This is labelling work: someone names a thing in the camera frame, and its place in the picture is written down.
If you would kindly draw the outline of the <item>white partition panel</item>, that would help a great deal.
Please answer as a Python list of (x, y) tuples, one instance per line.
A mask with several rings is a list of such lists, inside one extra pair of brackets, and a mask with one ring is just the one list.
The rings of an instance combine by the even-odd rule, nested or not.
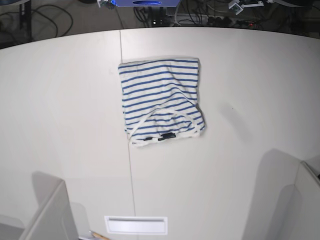
[(295, 164), (293, 183), (262, 181), (255, 191), (244, 240), (318, 240), (320, 179), (305, 161)]
[(0, 218), (2, 240), (77, 240), (66, 184), (56, 181), (26, 227), (18, 227)]

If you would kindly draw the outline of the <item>wooden pencil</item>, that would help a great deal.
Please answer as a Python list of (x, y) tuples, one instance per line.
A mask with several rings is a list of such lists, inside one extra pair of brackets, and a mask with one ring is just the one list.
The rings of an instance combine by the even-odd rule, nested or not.
[(93, 237), (98, 238), (98, 239), (100, 239), (100, 240), (108, 240), (108, 238), (105, 238), (104, 236), (102, 236), (102, 235), (100, 235), (100, 234), (98, 234), (98, 233), (96, 233), (96, 232), (94, 232), (94, 231), (90, 231), (90, 234), (91, 234)]

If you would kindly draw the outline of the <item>left white partition panel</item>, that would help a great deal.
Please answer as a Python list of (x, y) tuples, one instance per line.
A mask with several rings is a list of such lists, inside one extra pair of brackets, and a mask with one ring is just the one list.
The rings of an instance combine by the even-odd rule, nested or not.
[(66, 184), (56, 181), (26, 227), (18, 227), (0, 218), (2, 240), (77, 240)]

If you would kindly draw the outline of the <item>blue white striped T-shirt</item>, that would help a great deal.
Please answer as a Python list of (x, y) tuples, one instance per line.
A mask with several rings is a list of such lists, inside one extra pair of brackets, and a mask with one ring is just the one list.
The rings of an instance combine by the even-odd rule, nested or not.
[(199, 59), (126, 62), (118, 73), (124, 130), (133, 146), (194, 138), (205, 130), (198, 106)]

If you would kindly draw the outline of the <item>right white partition panel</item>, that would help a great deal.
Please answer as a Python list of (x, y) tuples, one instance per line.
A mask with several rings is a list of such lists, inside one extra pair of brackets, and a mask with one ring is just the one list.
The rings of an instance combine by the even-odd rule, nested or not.
[(305, 161), (295, 164), (293, 183), (262, 181), (255, 191), (244, 240), (318, 240), (320, 179)]

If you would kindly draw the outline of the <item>blue device box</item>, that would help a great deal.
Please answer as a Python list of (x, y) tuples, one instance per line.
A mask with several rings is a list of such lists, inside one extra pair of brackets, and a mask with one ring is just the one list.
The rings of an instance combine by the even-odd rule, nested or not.
[(180, 0), (112, 0), (117, 7), (177, 7)]

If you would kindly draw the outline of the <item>white rectangular tray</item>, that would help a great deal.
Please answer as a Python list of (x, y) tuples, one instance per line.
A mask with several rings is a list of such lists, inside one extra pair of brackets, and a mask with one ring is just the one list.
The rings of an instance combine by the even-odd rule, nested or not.
[(121, 235), (167, 235), (167, 217), (105, 216), (107, 232)]

